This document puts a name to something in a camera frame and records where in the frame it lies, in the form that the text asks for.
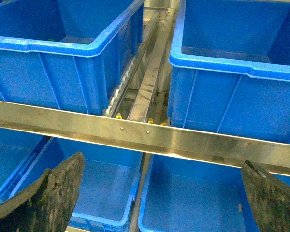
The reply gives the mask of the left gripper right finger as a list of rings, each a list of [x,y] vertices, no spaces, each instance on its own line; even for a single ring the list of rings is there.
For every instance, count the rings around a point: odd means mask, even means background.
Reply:
[[[261,232],[290,232],[290,186],[246,160],[241,176],[253,219]]]

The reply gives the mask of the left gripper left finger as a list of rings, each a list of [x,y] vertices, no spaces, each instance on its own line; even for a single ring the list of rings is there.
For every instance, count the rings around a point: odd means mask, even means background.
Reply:
[[[79,197],[85,157],[73,154],[0,204],[0,232],[64,232]]]

